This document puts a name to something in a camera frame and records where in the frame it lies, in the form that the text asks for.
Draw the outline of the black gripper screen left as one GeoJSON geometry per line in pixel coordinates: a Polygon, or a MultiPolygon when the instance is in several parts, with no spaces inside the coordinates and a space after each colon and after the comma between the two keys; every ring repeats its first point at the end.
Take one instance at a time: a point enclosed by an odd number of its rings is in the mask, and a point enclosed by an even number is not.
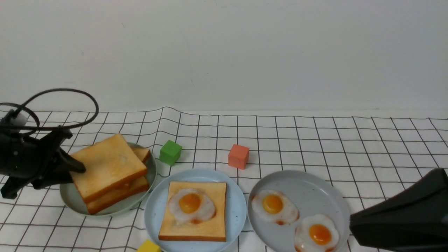
{"type": "Polygon", "coordinates": [[[40,190],[72,183],[68,172],[84,173],[84,164],[61,148],[62,142],[72,136],[70,130],[61,127],[40,139],[2,133],[1,175],[7,176],[1,188],[2,198],[16,199],[19,191],[29,184],[40,190]]]}

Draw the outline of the black gripper finger screen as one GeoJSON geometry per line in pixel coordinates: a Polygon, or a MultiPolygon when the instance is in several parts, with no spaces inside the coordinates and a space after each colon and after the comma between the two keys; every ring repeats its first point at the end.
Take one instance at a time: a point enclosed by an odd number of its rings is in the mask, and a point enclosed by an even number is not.
{"type": "Polygon", "coordinates": [[[394,252],[446,252],[446,171],[433,169],[396,196],[352,214],[349,228],[364,247],[394,252]]]}

